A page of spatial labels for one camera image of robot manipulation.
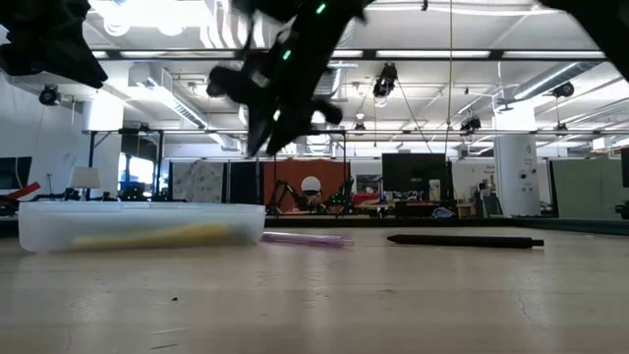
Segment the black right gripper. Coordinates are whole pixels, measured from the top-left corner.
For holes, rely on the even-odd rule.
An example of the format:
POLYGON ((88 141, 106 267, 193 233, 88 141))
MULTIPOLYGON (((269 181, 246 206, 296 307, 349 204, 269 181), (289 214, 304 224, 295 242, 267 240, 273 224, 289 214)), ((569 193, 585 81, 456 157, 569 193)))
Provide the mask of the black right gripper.
POLYGON ((330 71, 328 62, 333 51, 333 46, 274 45, 267 52, 247 52, 244 70, 268 79, 264 89, 280 109, 274 123, 270 110, 249 108, 248 156, 255 156, 269 136, 265 152, 276 155, 312 129, 316 112, 327 123, 341 122, 342 110, 331 104, 327 96, 315 92, 321 77, 330 71))

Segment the translucent purple pen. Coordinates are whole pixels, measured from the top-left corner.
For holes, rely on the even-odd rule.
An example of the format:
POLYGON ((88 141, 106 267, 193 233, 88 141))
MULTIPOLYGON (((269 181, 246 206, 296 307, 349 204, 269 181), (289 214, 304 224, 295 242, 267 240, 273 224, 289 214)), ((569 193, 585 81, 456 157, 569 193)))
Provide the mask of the translucent purple pen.
POLYGON ((264 232, 260 237, 263 242, 275 242, 295 245, 345 248, 354 245, 354 241, 341 236, 312 235, 284 232, 264 232))

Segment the yellow pen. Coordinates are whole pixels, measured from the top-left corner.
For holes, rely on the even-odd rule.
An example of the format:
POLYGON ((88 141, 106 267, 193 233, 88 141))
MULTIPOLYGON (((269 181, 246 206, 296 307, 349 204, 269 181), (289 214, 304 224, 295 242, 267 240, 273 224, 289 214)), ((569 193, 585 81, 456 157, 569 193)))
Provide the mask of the yellow pen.
POLYGON ((160 249, 213 246, 238 240, 240 230, 225 224, 200 223, 164 228, 124 237, 77 237, 76 250, 160 249))

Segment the black pen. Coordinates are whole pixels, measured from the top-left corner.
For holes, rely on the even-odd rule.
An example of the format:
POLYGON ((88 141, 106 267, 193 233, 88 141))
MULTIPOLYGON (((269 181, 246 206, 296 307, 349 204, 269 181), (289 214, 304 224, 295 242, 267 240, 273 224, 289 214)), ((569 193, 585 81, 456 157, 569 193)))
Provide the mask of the black pen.
POLYGON ((443 236, 397 234, 388 241, 402 245, 532 249, 543 247, 544 240, 530 237, 443 236))

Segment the translucent white supply box base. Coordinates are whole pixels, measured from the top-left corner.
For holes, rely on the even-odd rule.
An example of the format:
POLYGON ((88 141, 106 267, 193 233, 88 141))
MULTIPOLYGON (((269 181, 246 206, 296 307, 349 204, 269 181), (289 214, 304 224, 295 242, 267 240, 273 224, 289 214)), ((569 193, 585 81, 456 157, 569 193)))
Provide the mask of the translucent white supply box base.
MULTIPOLYGON (((154 230, 123 230, 123 231, 70 231, 70 226, 61 231, 64 224, 97 222, 96 220, 112 219, 133 220, 140 223, 140 219, 148 219, 153 225, 161 220, 170 225, 175 224, 176 219, 187 221, 185 225, 191 225, 192 220, 208 220, 212 218, 240 218, 250 221, 262 220, 265 217, 263 206, 259 205, 232 205, 232 204, 208 204, 208 203, 181 203, 181 202, 37 202, 24 203, 19 209, 19 240, 21 247, 32 253, 58 253, 70 251, 95 251, 76 250, 72 243, 77 237, 124 237, 128 234, 138 234, 154 230)), ((163 226, 164 228, 176 228, 181 226, 163 226)), ((257 242, 263 233, 264 226, 231 226, 240 230, 238 240, 213 246, 240 246, 257 242)))

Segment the orange partition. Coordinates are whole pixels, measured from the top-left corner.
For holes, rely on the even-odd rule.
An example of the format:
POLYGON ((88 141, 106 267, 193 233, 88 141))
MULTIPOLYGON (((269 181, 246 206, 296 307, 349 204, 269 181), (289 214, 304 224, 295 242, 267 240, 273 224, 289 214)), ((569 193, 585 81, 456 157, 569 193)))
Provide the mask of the orange partition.
POLYGON ((286 195, 281 205, 279 214, 328 214, 331 211, 325 205, 328 198, 335 194, 345 180, 347 180, 350 166, 348 162, 313 159, 298 160, 285 159, 279 161, 270 161, 263 164, 263 204, 267 214, 272 214, 267 210, 267 204, 271 198, 275 182, 284 180, 296 189, 303 196, 301 183, 307 176, 316 177, 321 183, 322 198, 320 207, 315 210, 298 211, 294 206, 293 199, 286 195))

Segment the grey patterned partition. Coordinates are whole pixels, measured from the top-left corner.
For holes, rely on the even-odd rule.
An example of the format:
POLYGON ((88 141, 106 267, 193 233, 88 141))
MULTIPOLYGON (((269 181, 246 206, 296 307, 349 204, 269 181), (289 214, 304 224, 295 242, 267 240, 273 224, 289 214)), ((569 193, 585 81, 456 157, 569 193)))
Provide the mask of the grey patterned partition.
POLYGON ((221 203, 223 175, 221 162, 172 162, 173 198, 189 203, 221 203))

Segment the black monitor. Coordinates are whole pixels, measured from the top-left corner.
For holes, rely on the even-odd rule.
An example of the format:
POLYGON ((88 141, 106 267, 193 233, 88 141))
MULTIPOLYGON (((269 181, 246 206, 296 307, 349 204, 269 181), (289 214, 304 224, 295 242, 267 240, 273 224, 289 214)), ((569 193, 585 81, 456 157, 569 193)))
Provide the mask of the black monitor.
POLYGON ((439 199, 453 199, 452 163, 443 153, 384 153, 381 168, 384 192, 422 192, 426 200, 429 181, 438 180, 439 199))

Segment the table lamp with white shade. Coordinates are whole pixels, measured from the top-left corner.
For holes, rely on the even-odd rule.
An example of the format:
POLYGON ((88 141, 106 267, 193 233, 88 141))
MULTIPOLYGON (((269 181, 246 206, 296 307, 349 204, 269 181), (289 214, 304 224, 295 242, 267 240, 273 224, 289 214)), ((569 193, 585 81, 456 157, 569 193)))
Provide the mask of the table lamp with white shade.
POLYGON ((75 166, 73 168, 69 188, 81 192, 81 200, 88 201, 92 190, 99 190, 101 187, 100 175, 97 168, 75 166))

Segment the white round column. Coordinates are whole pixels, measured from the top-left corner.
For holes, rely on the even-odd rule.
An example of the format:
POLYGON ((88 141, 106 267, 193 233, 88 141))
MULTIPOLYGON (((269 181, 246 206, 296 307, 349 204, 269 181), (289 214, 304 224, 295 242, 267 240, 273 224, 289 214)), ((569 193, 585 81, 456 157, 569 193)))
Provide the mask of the white round column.
POLYGON ((535 109, 529 102, 496 110, 493 150, 497 194, 505 216, 536 216, 540 210, 535 109))

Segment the red bar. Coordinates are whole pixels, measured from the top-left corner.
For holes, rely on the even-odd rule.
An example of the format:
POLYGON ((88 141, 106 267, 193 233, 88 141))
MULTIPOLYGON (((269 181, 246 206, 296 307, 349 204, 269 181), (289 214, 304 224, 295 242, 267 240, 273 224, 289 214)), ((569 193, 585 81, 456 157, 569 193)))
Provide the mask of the red bar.
POLYGON ((34 182, 8 195, 0 195, 0 207, 17 207, 19 205, 20 198, 25 197, 39 189, 40 184, 38 182, 34 182))

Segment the green partition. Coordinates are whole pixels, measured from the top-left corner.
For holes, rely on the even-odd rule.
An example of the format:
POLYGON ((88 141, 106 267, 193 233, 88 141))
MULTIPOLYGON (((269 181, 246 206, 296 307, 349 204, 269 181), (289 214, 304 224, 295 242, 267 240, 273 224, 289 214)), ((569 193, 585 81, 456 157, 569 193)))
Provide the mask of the green partition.
POLYGON ((619 159, 556 159, 551 163, 558 217, 620 220, 616 206, 629 201, 619 159))

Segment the white air duct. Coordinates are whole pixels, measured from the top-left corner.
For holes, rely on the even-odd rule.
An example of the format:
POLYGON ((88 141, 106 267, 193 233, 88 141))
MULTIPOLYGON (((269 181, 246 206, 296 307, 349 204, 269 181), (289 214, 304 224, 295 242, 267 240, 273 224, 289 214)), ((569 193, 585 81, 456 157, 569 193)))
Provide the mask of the white air duct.
POLYGON ((148 99, 161 103, 198 129, 208 128, 202 115, 175 91, 173 76, 166 69, 157 71, 146 63, 136 63, 130 68, 129 85, 141 88, 148 99))

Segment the black metal frame stand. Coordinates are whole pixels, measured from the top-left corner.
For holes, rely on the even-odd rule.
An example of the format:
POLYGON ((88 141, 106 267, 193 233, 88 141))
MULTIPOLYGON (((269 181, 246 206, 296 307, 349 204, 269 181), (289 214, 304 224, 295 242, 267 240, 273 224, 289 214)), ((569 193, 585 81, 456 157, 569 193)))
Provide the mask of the black metal frame stand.
POLYGON ((99 192, 116 196, 121 188, 132 183, 131 159, 139 159, 141 170, 139 179, 152 197, 164 185, 160 181, 165 131, 123 127, 114 130, 86 130, 88 135, 87 166, 98 170, 99 192))

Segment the black aluminium table frame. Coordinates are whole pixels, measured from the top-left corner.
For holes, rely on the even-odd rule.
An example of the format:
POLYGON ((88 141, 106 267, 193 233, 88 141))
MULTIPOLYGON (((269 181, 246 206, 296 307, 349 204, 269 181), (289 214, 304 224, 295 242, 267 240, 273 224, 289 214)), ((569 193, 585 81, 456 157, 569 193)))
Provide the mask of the black aluminium table frame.
MULTIPOLYGON (((112 219, 96 220, 97 222, 83 222, 61 225, 61 231, 66 230, 65 226, 70 226, 70 231, 142 231, 155 230, 163 226, 169 226, 167 221, 153 225, 148 219, 140 219, 140 223, 133 220, 112 219)), ((176 219, 175 226, 187 224, 183 219, 176 219)), ((592 234, 606 234, 629 237, 629 220, 581 220, 581 219, 560 219, 560 218, 537 218, 537 217, 516 217, 516 218, 331 218, 331 217, 264 217, 261 221, 250 221, 240 218, 212 218, 208 220, 192 220, 192 224, 209 222, 211 224, 225 224, 231 226, 264 226, 266 228, 298 228, 298 229, 334 229, 334 228, 498 228, 498 227, 519 227, 543 230, 558 230, 592 234)), ((0 218, 0 238, 14 238, 19 236, 19 221, 8 218, 0 218)))

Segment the dark wall monitor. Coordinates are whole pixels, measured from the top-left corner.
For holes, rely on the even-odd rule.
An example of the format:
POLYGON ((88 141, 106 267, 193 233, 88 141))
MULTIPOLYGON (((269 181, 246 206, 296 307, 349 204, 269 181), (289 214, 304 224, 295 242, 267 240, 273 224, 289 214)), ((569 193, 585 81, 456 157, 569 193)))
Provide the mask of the dark wall monitor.
POLYGON ((0 157, 0 190, 20 190, 29 180, 32 158, 0 157))

